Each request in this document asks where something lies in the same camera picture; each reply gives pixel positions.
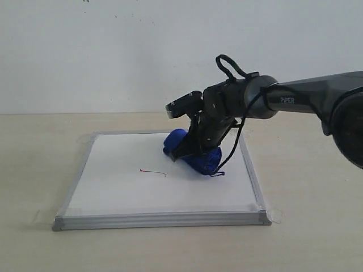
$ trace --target blue towel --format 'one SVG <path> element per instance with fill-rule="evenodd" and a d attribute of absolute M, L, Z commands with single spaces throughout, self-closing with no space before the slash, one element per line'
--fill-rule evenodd
<path fill-rule="evenodd" d="M 187 135 L 184 129 L 173 130 L 164 141 L 163 152 L 169 156 L 171 150 L 178 146 L 178 144 Z M 217 147 L 211 150 L 202 157 L 187 156 L 182 158 L 190 167 L 204 176 L 220 176 L 224 175 L 224 172 L 218 172 L 215 175 L 211 175 L 216 170 L 222 159 L 222 150 Z"/>

